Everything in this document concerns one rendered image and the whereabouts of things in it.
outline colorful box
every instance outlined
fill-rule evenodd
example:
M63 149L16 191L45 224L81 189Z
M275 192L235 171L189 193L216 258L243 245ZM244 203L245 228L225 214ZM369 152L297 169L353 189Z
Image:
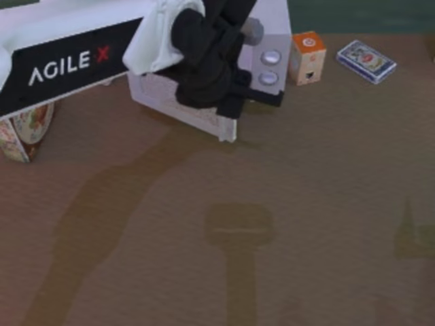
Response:
M397 66L393 60L358 40L338 51L336 59L372 84L379 84Z
M293 35L289 74L296 85L318 82L324 68L326 48L316 32Z
M32 162L50 127L54 103L0 121L0 148L11 160Z

